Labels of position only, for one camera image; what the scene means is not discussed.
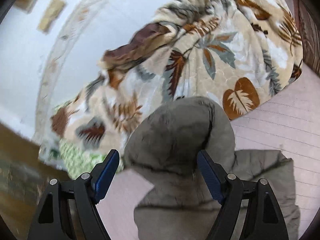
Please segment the olive quilted hooded jacket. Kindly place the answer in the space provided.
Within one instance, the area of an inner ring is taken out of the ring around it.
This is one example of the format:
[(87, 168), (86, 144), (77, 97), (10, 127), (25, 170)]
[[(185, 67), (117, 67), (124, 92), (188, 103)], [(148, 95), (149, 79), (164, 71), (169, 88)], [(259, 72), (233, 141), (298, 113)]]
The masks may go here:
[(134, 209), (140, 239), (205, 239), (220, 205), (197, 168), (205, 150), (227, 173), (242, 180), (265, 178), (280, 205), (289, 239), (298, 238), (293, 160), (279, 150), (236, 150), (223, 109), (201, 96), (168, 102), (133, 132), (124, 150), (125, 166), (153, 184)]

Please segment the brown wooden glass door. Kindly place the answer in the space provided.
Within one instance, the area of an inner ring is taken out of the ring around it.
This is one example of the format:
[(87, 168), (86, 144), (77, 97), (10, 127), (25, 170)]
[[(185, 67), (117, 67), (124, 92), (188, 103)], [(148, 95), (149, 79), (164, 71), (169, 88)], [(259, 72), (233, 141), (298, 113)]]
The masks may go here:
[(50, 179), (69, 179), (65, 171), (40, 162), (39, 149), (39, 145), (1, 125), (1, 217), (17, 239), (27, 239), (36, 206)]

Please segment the green checkered pillow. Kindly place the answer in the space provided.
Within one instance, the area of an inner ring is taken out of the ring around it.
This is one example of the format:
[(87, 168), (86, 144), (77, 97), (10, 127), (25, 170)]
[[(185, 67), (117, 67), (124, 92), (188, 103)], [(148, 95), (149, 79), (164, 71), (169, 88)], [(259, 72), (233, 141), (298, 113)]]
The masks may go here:
[(59, 152), (68, 175), (76, 179), (104, 161), (111, 149), (123, 155), (128, 139), (122, 129), (118, 105), (106, 98), (95, 101), (86, 111), (85, 103), (61, 106), (51, 116), (51, 129), (59, 136)]

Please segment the beige leaf-print blanket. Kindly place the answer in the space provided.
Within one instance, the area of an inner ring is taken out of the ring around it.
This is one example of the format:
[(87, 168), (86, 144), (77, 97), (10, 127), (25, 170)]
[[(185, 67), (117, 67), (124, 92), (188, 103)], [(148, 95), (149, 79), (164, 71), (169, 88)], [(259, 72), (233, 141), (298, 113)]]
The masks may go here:
[(171, 0), (128, 44), (104, 52), (99, 76), (57, 110), (50, 129), (104, 154), (180, 98), (210, 98), (233, 120), (296, 81), (302, 61), (285, 0)]

